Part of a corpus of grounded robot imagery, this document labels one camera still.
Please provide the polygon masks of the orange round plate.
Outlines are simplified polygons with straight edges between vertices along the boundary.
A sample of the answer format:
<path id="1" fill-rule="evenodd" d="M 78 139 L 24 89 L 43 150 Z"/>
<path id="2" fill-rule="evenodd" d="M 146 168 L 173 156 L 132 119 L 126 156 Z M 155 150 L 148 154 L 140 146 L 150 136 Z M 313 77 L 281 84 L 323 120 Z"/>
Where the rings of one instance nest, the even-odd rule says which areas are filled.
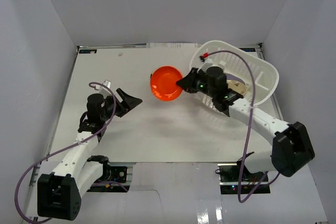
<path id="1" fill-rule="evenodd" d="M 176 82 L 182 78 L 180 71 L 172 66 L 159 67 L 150 76 L 152 94 L 165 102 L 177 99 L 183 90 Z"/>

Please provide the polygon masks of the gold rimmed round plate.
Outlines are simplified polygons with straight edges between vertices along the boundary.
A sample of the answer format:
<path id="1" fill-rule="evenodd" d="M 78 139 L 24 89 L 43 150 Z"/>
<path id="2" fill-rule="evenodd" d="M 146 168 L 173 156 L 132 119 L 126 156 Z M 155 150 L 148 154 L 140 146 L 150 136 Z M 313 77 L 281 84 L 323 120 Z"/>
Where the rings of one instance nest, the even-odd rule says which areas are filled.
<path id="1" fill-rule="evenodd" d="M 239 80 L 229 80 L 228 79 L 227 84 L 230 89 L 241 94 L 242 96 L 245 96 L 245 94 L 247 93 L 246 85 Z"/>

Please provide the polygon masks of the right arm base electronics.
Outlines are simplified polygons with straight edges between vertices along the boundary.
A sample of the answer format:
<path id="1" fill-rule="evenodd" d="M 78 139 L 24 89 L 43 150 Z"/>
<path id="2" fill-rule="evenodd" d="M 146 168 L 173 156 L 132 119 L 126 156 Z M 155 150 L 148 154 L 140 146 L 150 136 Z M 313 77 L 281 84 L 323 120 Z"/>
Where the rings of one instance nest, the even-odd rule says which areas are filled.
<path id="1" fill-rule="evenodd" d="M 237 195 L 239 171 L 240 168 L 236 164 L 224 164 L 218 166 L 215 173 L 219 176 L 221 195 Z M 250 173 L 244 168 L 241 181 L 241 194 L 249 194 L 261 180 L 263 175 L 263 172 Z M 260 186 L 255 190 L 254 194 L 269 194 L 270 186 L 267 186 L 268 183 L 268 176 L 266 176 Z"/>

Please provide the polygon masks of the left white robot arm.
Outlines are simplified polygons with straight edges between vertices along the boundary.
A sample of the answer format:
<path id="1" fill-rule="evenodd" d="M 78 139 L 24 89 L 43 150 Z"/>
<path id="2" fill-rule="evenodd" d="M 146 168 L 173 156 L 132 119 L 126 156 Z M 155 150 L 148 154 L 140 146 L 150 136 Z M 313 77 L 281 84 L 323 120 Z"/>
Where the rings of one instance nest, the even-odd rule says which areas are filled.
<path id="1" fill-rule="evenodd" d="M 41 174 L 37 181 L 37 213 L 40 217 L 75 220 L 83 195 L 96 181 L 111 176 L 109 159 L 93 156 L 114 116 L 123 117 L 142 103 L 142 99 L 117 89 L 104 96 L 101 92 L 87 98 L 87 110 L 80 118 L 74 145 L 49 174 Z"/>

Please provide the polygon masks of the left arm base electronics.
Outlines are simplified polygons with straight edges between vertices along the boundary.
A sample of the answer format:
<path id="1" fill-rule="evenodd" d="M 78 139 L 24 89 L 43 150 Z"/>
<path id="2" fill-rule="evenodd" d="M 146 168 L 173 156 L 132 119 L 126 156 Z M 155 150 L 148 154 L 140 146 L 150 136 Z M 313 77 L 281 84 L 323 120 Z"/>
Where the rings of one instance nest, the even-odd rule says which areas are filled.
<path id="1" fill-rule="evenodd" d="M 91 186 L 88 192 L 92 193 L 127 193 L 132 181 L 133 168 L 131 166 L 111 166 L 110 177 L 96 186 Z"/>

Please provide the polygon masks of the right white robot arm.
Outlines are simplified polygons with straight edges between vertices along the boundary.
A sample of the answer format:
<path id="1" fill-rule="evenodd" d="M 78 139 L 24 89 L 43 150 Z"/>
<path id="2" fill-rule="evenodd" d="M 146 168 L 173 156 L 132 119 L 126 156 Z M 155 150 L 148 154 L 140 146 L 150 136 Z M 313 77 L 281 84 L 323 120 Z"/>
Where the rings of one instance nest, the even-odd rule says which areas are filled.
<path id="1" fill-rule="evenodd" d="M 291 177 L 315 158 L 307 128 L 300 122 L 290 124 L 259 108 L 252 108 L 240 93 L 229 88 L 224 71 L 210 67 L 205 72 L 192 68 L 176 83 L 187 93 L 201 92 L 212 99 L 217 111 L 238 120 L 261 135 L 271 151 L 251 152 L 238 160 L 238 177 L 247 182 L 257 172 L 277 171 Z"/>

